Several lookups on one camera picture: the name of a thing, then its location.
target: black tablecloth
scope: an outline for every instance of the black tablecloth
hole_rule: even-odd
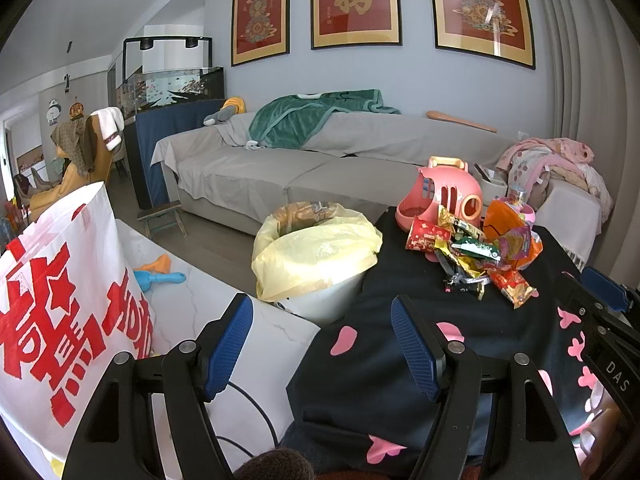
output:
[[[415,386],[391,328],[390,305],[398,294],[409,295],[428,319],[449,323],[439,325],[446,335],[459,330],[465,345],[477,354],[528,354],[543,377],[548,374],[567,428],[584,423],[584,406],[593,387],[593,376],[579,360],[584,339],[579,323],[559,309],[551,292],[560,272],[579,273],[552,235],[534,228],[544,249],[522,274],[539,296],[514,310],[493,285],[487,286],[482,301],[466,292],[444,292],[444,271],[424,254],[405,250],[406,234],[396,225],[394,213],[390,208],[376,224],[383,245],[378,264],[364,278],[362,293],[343,319],[316,335],[289,383],[296,431],[303,439],[326,457],[355,469],[390,476],[410,473],[437,406]],[[355,341],[345,351],[354,330]],[[484,451],[490,401],[490,396],[481,396],[469,456]]]

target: green blanket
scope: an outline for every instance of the green blanket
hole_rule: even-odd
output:
[[[249,135],[262,146],[295,150],[318,133],[333,112],[400,113],[383,105],[380,90],[329,92],[314,98],[287,95],[258,111]]]

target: hair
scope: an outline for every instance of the hair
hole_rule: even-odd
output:
[[[236,480],[315,480],[311,464],[297,451],[274,449],[240,466]]]

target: screw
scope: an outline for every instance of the screw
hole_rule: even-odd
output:
[[[183,354],[190,354],[196,349],[196,342],[191,340],[183,341],[180,343],[178,349]]]
[[[526,366],[529,364],[529,356],[526,354],[523,354],[522,352],[518,352],[516,355],[513,356],[513,358],[519,365]]]
[[[447,348],[454,354],[462,354],[465,351],[465,346],[460,341],[451,341]]]
[[[129,352],[118,352],[113,357],[113,362],[117,365],[123,365],[129,360]]]

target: white marble table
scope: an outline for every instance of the white marble table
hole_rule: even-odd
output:
[[[151,263],[162,247],[117,221],[118,234],[131,267]],[[145,297],[156,313],[152,350],[166,353],[185,339],[195,339],[203,327],[219,319],[236,290],[187,262],[169,254],[172,272],[183,272],[181,284],[155,283]],[[318,327],[267,303],[252,298],[254,323],[231,381],[247,391],[271,419],[281,438],[293,417],[286,386],[298,368]],[[260,413],[239,392],[227,388],[208,407],[216,434],[226,436],[254,454],[273,447],[269,428]],[[169,435],[164,399],[154,395],[154,415],[164,472],[178,479],[180,469]],[[220,442],[232,470],[247,460],[234,446]]]

